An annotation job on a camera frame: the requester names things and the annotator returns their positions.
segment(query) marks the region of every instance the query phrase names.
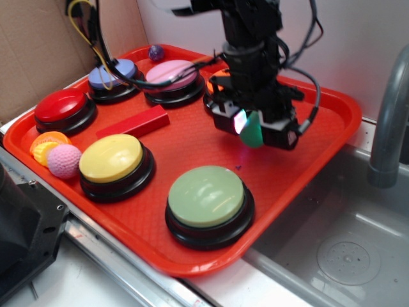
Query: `red tray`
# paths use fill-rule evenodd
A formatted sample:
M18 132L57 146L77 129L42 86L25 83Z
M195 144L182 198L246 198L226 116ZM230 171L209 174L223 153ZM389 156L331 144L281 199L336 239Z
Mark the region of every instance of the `red tray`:
M163 47L165 60L194 60L203 56L172 46ZM155 65L148 59L148 47L128 52L122 58L134 61L144 73ZM223 65L214 65L203 69L201 74L207 79L222 68ZM295 103L298 119L303 122L313 106L315 88L288 78L282 77L280 81L296 85L305 93L305 101ZM73 87L87 93L87 78ZM96 120L85 131L72 136L72 143L84 151L97 140L96 131L150 107L142 93L119 104L98 105ZM30 156L29 147L38 136L33 111L11 126L4 137L4 146L149 264L172 276L188 277L215 272L240 258L341 149L361 122L361 110L353 99L322 89L315 122L297 147L288 152L267 146L252 149L239 137L217 130L201 99L185 107L168 109L167 113L170 125L140 137L157 162L155 177L142 192L117 203L89 201L80 187L79 177L62 181ZM183 247L173 239L164 219L167 194L173 182L186 171L204 165L234 171L252 191L256 203L254 224L236 243L216 251Z

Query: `black machine part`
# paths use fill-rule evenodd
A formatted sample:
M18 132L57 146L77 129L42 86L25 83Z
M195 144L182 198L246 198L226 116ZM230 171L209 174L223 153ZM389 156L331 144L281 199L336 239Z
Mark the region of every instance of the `black machine part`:
M277 81L282 68L280 40L276 35L282 28L279 1L191 0L191 5L191 8L174 10L173 13L179 16L208 10L220 10L222 13L227 40L222 59L229 67L230 76L210 80L213 84L212 100L219 107L218 115L224 112L226 102L233 102L235 107L246 111L259 111L263 115L260 124L264 144L294 149L303 131L295 116L292 100L302 100L304 94ZM226 111L224 116L229 118L230 113ZM288 124L281 125L281 130L273 128L276 127L275 122L283 120Z
M0 164L0 305L55 261L67 217L44 186L16 185Z

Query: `cardboard box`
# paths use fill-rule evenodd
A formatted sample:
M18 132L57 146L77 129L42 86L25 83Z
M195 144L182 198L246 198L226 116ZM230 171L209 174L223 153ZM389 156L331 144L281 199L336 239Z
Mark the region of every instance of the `cardboard box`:
M100 10L113 56L147 44L135 0L101 0ZM88 74L95 63L65 16L65 0L1 0L0 126Z

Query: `purple ball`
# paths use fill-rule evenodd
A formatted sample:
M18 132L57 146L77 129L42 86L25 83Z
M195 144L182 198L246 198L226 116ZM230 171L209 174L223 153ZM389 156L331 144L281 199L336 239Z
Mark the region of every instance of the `purple ball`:
M165 57L165 50L160 45L152 45L149 48L148 56L152 61L158 62Z

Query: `sink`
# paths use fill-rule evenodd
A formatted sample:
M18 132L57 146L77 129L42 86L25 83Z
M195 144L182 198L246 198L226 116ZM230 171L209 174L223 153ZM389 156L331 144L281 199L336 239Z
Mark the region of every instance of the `sink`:
M313 306L409 306L409 167L378 189L368 161L346 145L245 260Z

